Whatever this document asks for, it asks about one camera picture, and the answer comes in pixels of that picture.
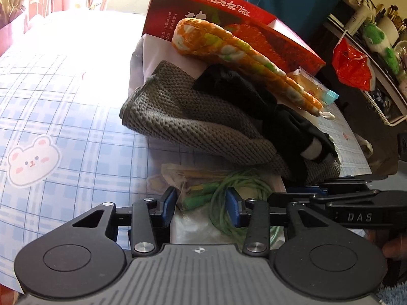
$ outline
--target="orange patterned fabric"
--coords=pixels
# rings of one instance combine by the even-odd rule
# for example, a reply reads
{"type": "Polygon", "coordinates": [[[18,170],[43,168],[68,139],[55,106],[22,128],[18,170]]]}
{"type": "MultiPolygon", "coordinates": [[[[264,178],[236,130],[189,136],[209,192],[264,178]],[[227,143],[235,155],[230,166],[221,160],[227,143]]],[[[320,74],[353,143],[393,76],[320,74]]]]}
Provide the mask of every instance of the orange patterned fabric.
{"type": "Polygon", "coordinates": [[[184,18],[174,31],[172,45],[180,54],[237,67],[260,80],[271,92],[283,95],[314,116],[320,116],[323,109],[321,102],[287,77],[267,57],[216,24],[203,19],[184,18]]]}

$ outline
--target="metal screw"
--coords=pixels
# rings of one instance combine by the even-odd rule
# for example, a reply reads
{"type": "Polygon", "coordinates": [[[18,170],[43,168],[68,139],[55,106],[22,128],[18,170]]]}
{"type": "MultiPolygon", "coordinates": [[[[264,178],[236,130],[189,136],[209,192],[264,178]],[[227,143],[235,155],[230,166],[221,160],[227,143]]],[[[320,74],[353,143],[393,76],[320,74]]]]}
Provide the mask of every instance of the metal screw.
{"type": "Polygon", "coordinates": [[[260,242],[252,242],[246,245],[246,249],[250,252],[263,252],[266,248],[266,245],[260,242]]]}
{"type": "Polygon", "coordinates": [[[154,250],[154,245],[149,242],[140,242],[134,246],[134,249],[137,252],[147,253],[154,250]]]}

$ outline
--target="stuffed animal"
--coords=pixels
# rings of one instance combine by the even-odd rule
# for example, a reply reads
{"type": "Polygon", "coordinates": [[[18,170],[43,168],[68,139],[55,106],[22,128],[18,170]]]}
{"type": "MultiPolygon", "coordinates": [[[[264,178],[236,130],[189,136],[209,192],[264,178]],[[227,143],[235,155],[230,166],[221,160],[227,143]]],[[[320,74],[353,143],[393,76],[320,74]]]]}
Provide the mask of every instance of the stuffed animal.
{"type": "Polygon", "coordinates": [[[369,23],[363,29],[363,39],[372,52],[377,52],[387,65],[391,68],[395,75],[400,72],[398,60],[394,54],[394,50],[391,47],[386,34],[379,29],[375,24],[369,23]]]}

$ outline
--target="gray towel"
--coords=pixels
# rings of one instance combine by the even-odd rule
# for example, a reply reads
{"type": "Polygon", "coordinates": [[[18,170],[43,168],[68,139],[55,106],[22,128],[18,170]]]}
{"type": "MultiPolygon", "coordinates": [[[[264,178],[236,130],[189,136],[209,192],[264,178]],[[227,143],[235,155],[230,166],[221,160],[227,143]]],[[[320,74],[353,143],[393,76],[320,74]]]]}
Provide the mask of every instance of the gray towel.
{"type": "MultiPolygon", "coordinates": [[[[120,110],[122,124],[138,133],[220,155],[239,165],[268,164],[287,179],[290,170],[249,117],[222,99],[192,89],[195,79],[162,61],[120,110]]],[[[336,160],[306,161],[307,184],[340,173],[336,160]]]]}

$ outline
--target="white cartoon bear face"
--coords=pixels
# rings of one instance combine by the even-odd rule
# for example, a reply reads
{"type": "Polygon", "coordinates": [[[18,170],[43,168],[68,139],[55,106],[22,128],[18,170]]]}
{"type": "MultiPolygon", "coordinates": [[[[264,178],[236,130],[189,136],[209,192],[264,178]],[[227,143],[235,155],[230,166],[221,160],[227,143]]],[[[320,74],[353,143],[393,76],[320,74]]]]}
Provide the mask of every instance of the white cartoon bear face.
{"type": "Polygon", "coordinates": [[[25,188],[45,179],[61,161],[58,148],[48,135],[40,135],[27,148],[15,147],[7,157],[9,182],[18,188],[25,188]]]}

